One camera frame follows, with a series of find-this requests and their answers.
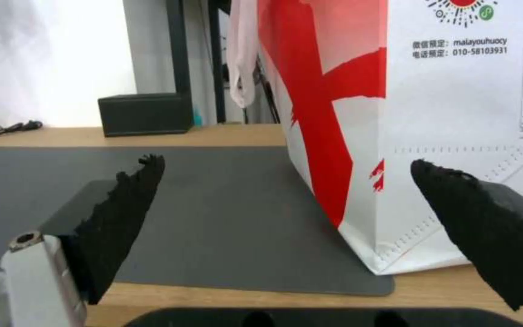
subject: white shopping bag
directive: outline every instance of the white shopping bag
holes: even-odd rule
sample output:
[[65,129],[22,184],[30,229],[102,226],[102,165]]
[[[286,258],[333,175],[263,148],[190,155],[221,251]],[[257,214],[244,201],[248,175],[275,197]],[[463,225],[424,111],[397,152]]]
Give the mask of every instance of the white shopping bag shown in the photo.
[[231,20],[257,21],[239,38],[259,38],[290,158],[351,248],[376,274],[465,263],[409,166],[424,158],[523,195],[523,0],[250,7]]

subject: red paint stroke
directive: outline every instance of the red paint stroke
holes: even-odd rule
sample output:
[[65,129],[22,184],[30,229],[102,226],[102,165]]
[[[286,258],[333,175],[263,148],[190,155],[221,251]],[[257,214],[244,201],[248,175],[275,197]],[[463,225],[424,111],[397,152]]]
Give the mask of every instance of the red paint stroke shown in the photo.
[[316,199],[338,227],[344,217],[353,162],[332,101],[385,97],[386,49],[322,73],[311,6],[299,0],[259,0],[259,38],[292,100]]
[[383,159],[378,163],[378,165],[376,165],[376,167],[370,174],[369,179],[373,178],[375,176],[378,176],[379,174],[382,174],[384,172],[385,172],[385,160]]
[[372,185],[375,192],[382,192],[385,188],[385,174],[382,174],[380,178]]

